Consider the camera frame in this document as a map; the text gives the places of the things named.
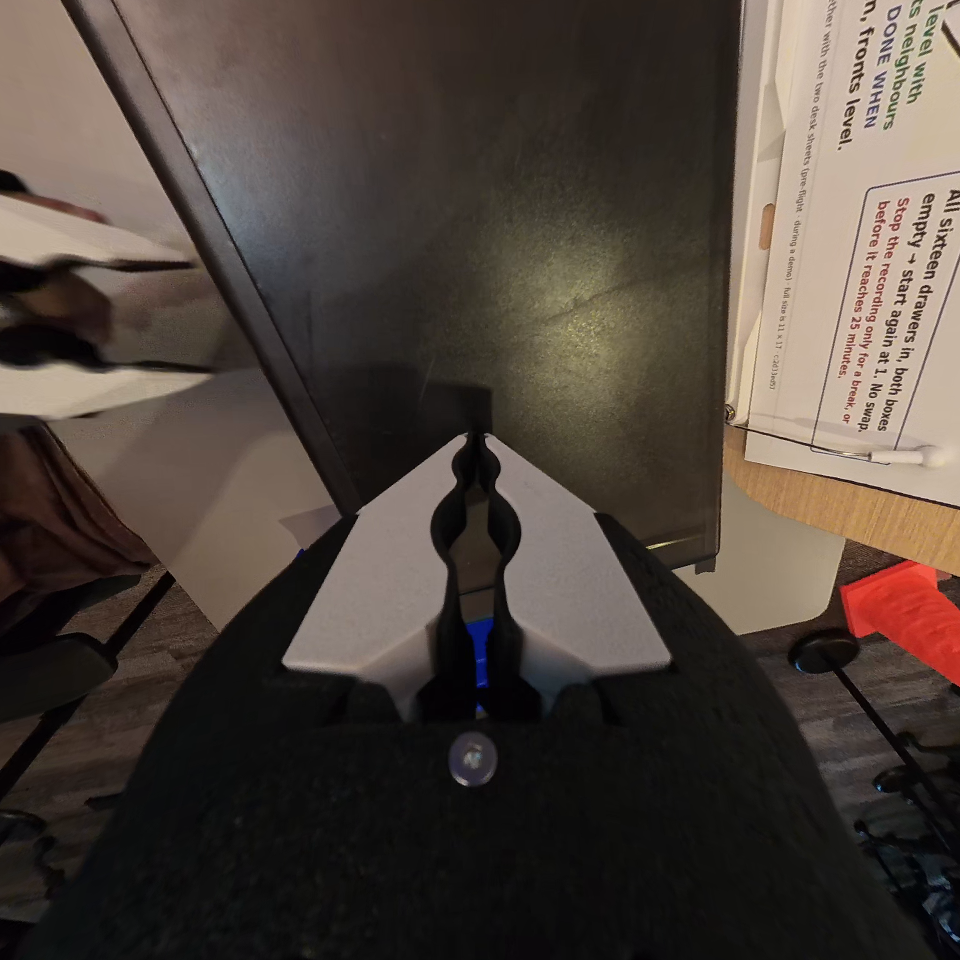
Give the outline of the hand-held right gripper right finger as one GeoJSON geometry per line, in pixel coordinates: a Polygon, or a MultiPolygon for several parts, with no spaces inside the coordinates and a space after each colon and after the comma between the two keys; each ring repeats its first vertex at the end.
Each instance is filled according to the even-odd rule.
{"type": "Polygon", "coordinates": [[[671,666],[593,507],[492,434],[477,476],[499,552],[480,690],[492,719],[537,721],[569,687],[671,666]]]}

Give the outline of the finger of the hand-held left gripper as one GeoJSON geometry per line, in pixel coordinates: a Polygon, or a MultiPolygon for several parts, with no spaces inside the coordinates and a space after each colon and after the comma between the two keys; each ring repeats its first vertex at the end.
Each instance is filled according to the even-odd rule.
{"type": "Polygon", "coordinates": [[[35,272],[90,267],[126,273],[190,269],[193,259],[126,229],[1,197],[1,263],[35,272]]]}
{"type": "Polygon", "coordinates": [[[213,377],[201,366],[117,363],[93,343],[52,326],[8,326],[1,333],[3,417],[76,419],[163,399],[213,377]]]}

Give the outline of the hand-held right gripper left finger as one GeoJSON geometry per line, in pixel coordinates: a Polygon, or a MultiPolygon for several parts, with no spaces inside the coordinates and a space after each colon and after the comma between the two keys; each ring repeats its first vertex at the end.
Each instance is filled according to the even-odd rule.
{"type": "Polygon", "coordinates": [[[467,526],[478,441],[453,438],[359,510],[286,669],[378,685],[403,719],[474,718],[474,642],[451,547],[467,526]]]}

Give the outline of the black drawer cabinet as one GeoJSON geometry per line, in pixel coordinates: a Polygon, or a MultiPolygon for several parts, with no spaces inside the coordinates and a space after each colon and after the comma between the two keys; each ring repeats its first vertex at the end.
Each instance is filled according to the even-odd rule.
{"type": "Polygon", "coordinates": [[[741,2],[63,2],[342,514],[485,429],[719,546],[741,2]]]}

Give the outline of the blue plastic bin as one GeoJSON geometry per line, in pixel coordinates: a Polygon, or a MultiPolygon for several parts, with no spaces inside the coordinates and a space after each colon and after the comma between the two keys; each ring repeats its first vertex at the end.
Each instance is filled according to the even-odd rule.
{"type": "Polygon", "coordinates": [[[467,633],[472,643],[474,656],[476,687],[475,717],[477,719],[484,719],[488,716],[488,644],[494,625],[495,619],[492,616],[473,619],[465,624],[467,633]]]}

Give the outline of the person's leg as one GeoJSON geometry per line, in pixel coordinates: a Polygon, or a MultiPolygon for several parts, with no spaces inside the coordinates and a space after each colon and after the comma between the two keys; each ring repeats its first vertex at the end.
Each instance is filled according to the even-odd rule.
{"type": "Polygon", "coordinates": [[[52,594],[157,563],[45,426],[2,433],[2,633],[52,594]]]}

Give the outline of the black stand base with rod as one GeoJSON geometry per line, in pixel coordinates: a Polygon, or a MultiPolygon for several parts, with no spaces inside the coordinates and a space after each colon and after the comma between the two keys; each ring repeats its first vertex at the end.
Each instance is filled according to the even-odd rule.
{"type": "Polygon", "coordinates": [[[812,632],[799,639],[789,650],[787,660],[799,673],[817,676],[833,675],[867,716],[870,724],[879,732],[886,743],[894,750],[910,777],[920,784],[933,804],[941,811],[943,819],[958,834],[958,817],[954,808],[939,790],[930,775],[915,759],[905,743],[883,720],[872,703],[850,679],[846,666],[859,655],[858,640],[846,630],[829,629],[812,632]]]}

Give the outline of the light wooden board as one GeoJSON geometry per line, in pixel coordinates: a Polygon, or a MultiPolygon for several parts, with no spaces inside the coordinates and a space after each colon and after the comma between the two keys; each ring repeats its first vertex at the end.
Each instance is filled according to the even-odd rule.
{"type": "Polygon", "coordinates": [[[724,468],[749,498],[787,519],[959,575],[959,510],[840,479],[749,462],[726,426],[724,468]]]}

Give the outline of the red plastic object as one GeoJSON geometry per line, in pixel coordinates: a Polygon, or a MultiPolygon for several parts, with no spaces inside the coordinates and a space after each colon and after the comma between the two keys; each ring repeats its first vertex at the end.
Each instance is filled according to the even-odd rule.
{"type": "Polygon", "coordinates": [[[935,568],[904,560],[839,587],[847,630],[881,634],[959,685],[959,609],[939,589],[935,568]]]}

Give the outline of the white cardboard box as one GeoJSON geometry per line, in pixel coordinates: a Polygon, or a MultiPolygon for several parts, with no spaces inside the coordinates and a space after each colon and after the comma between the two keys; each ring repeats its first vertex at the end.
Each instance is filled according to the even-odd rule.
{"type": "Polygon", "coordinates": [[[749,421],[802,1],[741,4],[726,332],[725,421],[749,421]]]}

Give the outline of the printed instruction sheet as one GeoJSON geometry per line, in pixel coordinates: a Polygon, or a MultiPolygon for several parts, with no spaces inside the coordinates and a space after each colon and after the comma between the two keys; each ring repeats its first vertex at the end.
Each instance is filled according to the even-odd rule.
{"type": "Polygon", "coordinates": [[[957,508],[958,2],[804,2],[745,459],[957,508]]]}

